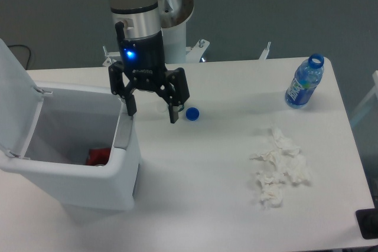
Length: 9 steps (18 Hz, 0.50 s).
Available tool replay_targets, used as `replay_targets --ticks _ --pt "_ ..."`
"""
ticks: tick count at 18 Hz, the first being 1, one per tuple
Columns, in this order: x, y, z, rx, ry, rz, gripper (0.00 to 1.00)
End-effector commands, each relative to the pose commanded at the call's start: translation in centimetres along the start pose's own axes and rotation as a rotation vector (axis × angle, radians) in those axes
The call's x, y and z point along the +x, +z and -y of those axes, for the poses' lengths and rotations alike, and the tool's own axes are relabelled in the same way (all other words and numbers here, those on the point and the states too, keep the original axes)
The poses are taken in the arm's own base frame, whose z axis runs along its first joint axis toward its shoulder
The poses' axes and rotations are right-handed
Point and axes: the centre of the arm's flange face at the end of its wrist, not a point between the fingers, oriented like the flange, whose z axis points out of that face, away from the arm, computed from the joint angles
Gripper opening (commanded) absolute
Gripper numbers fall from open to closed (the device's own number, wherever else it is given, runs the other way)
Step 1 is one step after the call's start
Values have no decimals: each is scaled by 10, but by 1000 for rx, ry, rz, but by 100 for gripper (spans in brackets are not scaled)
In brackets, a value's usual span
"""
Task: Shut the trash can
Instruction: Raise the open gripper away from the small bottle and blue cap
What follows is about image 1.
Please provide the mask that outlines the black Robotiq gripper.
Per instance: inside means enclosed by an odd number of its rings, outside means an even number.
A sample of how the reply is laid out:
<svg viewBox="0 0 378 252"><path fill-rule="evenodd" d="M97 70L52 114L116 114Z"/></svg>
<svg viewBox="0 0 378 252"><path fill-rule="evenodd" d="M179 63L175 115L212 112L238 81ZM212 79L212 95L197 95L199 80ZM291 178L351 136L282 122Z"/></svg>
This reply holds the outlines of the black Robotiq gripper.
<svg viewBox="0 0 378 252"><path fill-rule="evenodd" d="M135 89L156 92L168 105L170 122L178 120L178 108L190 97L185 70L178 67L167 70L165 66L162 31L135 40L126 38L125 24L115 24L117 42L122 61L116 61L108 67L110 89L125 103L127 113L133 116L136 102ZM129 83L125 86L123 74Z"/></svg>

